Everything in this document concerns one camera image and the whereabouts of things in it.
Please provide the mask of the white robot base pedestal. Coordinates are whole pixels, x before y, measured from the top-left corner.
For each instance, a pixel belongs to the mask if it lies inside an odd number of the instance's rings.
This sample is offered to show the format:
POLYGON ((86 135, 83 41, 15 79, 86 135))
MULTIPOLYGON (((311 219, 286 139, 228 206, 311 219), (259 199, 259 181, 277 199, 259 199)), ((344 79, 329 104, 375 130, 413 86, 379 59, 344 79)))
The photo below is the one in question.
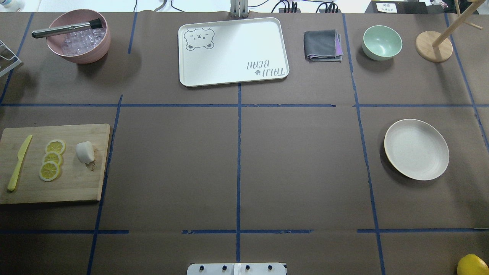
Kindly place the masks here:
POLYGON ((195 263, 187 275, 287 275, 286 264, 279 262, 195 263))

